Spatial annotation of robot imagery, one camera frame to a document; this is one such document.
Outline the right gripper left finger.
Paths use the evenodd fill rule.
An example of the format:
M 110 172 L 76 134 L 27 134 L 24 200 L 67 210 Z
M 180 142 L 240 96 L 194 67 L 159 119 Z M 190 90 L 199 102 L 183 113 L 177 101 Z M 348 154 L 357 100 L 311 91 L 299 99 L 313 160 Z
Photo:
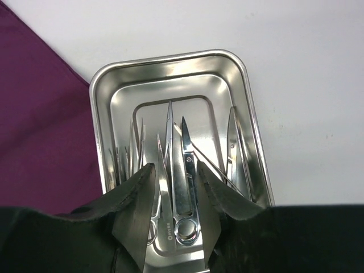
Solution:
M 142 272 L 155 179 L 147 164 L 69 214 L 1 208 L 1 271 Z

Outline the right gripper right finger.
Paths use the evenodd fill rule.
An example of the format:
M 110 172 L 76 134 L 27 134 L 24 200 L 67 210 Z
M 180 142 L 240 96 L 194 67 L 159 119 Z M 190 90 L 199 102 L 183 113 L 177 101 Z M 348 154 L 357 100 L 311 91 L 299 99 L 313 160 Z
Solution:
M 197 163 L 205 265 L 211 272 L 362 272 L 362 205 L 263 208 Z

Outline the steel forceps ring handled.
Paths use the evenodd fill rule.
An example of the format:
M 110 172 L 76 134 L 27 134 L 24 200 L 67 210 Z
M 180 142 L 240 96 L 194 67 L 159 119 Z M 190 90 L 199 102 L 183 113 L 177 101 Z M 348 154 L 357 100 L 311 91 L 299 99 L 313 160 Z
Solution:
M 194 149 L 184 116 L 182 116 L 181 119 L 181 151 L 191 211 L 187 216 L 177 221 L 175 234 L 179 244 L 183 246 L 192 246 L 200 235 L 200 218 L 198 214 Z

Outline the pointed steel tweezers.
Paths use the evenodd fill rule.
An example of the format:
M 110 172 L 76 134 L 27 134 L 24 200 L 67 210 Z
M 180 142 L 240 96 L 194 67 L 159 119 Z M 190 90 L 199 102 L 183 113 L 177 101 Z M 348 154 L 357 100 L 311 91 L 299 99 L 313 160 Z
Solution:
M 226 174 L 231 187 L 243 197 L 252 201 L 250 190 L 250 171 L 246 159 L 245 147 L 241 134 L 241 125 L 237 116 L 236 107 L 230 108 L 227 124 L 227 162 Z

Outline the steel tweezers bottom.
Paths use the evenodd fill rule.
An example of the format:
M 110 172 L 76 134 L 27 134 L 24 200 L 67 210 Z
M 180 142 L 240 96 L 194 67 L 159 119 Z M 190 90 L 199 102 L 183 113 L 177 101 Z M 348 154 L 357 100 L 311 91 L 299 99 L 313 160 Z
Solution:
M 130 177 L 144 166 L 145 140 L 146 126 L 143 123 L 143 119 L 141 120 L 140 127 L 138 127 L 134 123 L 133 118 L 131 118 L 128 153 L 128 171 Z

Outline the stainless steel instrument tray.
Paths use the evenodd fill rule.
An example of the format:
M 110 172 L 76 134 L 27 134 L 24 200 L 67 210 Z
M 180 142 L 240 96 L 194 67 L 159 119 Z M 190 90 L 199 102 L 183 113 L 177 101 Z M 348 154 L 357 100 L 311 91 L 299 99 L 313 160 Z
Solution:
M 109 150 L 127 147 L 130 122 L 146 126 L 144 165 L 154 163 L 158 176 L 157 134 L 164 152 L 168 103 L 173 107 L 174 231 L 191 211 L 181 151 L 181 119 L 191 141 L 226 174 L 230 108 L 236 107 L 250 171 L 252 202 L 274 204 L 249 78 L 243 62 L 231 52 L 210 50 L 183 55 L 112 63 L 100 69 L 90 84 L 90 101 L 103 192 L 115 188 Z M 192 246 L 167 251 L 159 233 L 147 245 L 145 272 L 207 272 L 202 235 Z

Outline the steel hemostat ring handled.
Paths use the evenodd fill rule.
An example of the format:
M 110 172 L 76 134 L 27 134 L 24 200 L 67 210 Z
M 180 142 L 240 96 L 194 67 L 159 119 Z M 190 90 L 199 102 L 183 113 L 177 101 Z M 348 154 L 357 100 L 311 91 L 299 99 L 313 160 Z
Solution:
M 152 213 L 147 245 L 153 244 L 159 233 L 165 235 L 167 243 L 173 240 L 173 213 L 171 205 L 171 191 L 167 174 L 166 156 L 164 155 L 160 135 L 157 134 L 158 176 L 156 187 L 158 189 L 156 213 Z

